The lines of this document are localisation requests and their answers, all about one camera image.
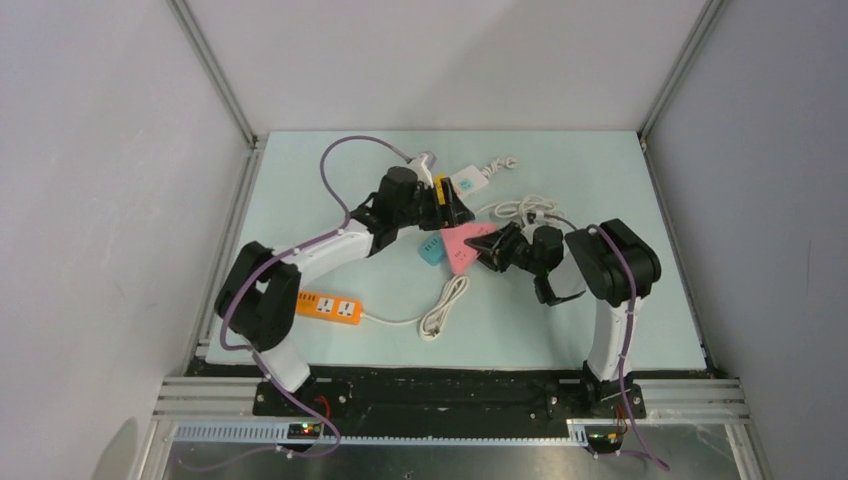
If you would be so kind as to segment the orange power strip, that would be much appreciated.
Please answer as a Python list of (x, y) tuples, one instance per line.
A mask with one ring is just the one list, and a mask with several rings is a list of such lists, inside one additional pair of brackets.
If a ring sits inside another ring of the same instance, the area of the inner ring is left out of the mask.
[(299, 292), (295, 307), (297, 316), (345, 325), (359, 325), (362, 313), (359, 300), (310, 291)]

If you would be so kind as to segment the white multicolour power strip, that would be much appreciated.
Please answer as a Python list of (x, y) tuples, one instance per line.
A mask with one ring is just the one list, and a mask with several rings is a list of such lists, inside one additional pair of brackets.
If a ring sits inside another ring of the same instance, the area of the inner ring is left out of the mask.
[(517, 166), (518, 160), (515, 157), (498, 157), (482, 167), (468, 165), (448, 178), (456, 196), (465, 199), (485, 189), (495, 174), (503, 170), (513, 170)]

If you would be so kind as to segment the pink triangular power socket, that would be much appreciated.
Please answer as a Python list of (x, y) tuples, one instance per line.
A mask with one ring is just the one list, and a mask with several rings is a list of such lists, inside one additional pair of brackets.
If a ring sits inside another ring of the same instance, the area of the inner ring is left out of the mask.
[(440, 231), (449, 267), (454, 275), (463, 275), (476, 261), (479, 253), (469, 247), (465, 241), (493, 233), (497, 226), (493, 223), (469, 222), (458, 227)]

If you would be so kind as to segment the teal power strip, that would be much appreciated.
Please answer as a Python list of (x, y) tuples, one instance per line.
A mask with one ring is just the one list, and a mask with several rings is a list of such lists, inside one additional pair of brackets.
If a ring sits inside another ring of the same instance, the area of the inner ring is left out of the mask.
[(430, 266), (438, 266), (446, 257), (446, 250), (439, 233), (433, 234), (418, 248), (419, 256)]

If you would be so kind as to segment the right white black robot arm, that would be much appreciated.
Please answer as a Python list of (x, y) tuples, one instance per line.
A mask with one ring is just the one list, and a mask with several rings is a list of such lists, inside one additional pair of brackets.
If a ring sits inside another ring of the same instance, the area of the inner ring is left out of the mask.
[(630, 350), (638, 315), (662, 275), (654, 250), (619, 219), (569, 232), (551, 224), (511, 222), (465, 244), (494, 272), (516, 267), (531, 274), (543, 305), (557, 306), (585, 293), (594, 296), (581, 404), (598, 418), (617, 409), (632, 384)]

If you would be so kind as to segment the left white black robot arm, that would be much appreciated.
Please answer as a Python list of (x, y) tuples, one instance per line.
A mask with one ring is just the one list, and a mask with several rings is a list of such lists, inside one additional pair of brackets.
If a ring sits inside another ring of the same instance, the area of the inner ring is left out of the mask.
[(214, 302), (221, 347), (248, 351), (278, 388), (277, 403), (292, 416), (305, 415), (316, 391), (305, 382), (310, 367), (289, 337), (301, 288), (376, 255), (405, 229), (438, 231), (474, 218), (449, 178), (425, 180), (409, 167), (390, 168), (340, 227), (280, 253), (257, 241), (241, 248)]

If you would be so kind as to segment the yellow cube socket adapter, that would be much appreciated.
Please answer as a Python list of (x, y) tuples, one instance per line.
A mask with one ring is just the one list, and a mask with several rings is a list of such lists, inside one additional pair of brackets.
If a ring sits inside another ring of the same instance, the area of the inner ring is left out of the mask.
[(445, 198), (445, 193), (444, 193), (444, 185), (443, 185), (443, 181), (446, 180), (446, 179), (447, 179), (447, 177), (445, 175), (437, 175), (434, 178), (434, 191), (435, 191), (437, 203), (439, 205), (445, 205), (446, 204), (446, 198)]

